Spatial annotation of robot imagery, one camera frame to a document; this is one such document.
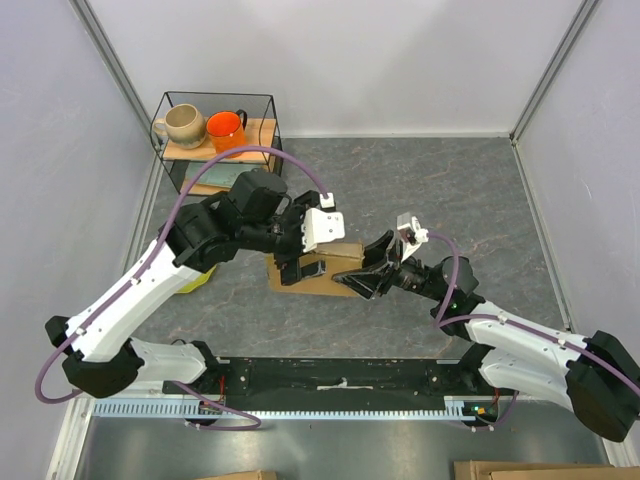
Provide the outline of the brown cardboard express box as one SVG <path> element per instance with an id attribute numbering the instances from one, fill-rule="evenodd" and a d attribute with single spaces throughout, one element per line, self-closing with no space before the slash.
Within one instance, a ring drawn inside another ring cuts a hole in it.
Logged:
<path id="1" fill-rule="evenodd" d="M 347 286 L 335 282 L 332 277 L 342 272 L 358 270 L 364 260 L 364 245 L 361 242 L 335 242 L 321 244 L 316 250 L 300 258 L 302 268 L 318 261 L 324 261 L 326 271 L 319 276 L 304 278 L 301 281 L 285 286 L 281 283 L 274 255 L 265 258 L 269 287 L 280 293 L 310 294 L 337 297 L 357 297 L 358 294 Z"/>

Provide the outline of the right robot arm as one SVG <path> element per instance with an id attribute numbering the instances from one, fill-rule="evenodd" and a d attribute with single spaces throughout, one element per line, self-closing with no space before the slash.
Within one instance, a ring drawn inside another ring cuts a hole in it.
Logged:
<path id="1" fill-rule="evenodd" d="M 475 294 L 469 260 L 433 231 L 387 232 L 364 253 L 359 269 L 334 282 L 365 299 L 397 287 L 435 301 L 436 327 L 472 344 L 457 371 L 465 391 L 492 386 L 552 402 L 612 442 L 638 421 L 639 365 L 617 337 L 546 327 Z"/>

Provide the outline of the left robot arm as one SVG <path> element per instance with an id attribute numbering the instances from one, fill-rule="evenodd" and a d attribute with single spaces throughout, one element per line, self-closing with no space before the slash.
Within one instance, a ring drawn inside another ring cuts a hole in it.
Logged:
<path id="1" fill-rule="evenodd" d="M 46 323 L 51 343 L 66 356 L 67 380 L 95 398 L 154 381 L 211 392 L 220 371 L 205 343 L 154 344 L 133 338 L 134 331 L 181 288 L 241 250 L 273 255 L 287 282 L 323 273 L 322 262 L 298 264 L 309 250 L 304 221 L 334 209 L 330 193 L 310 190 L 289 200 L 284 180 L 263 169 L 240 174 L 227 192 L 180 207 L 143 257 L 98 301 L 74 317 L 54 316 Z"/>

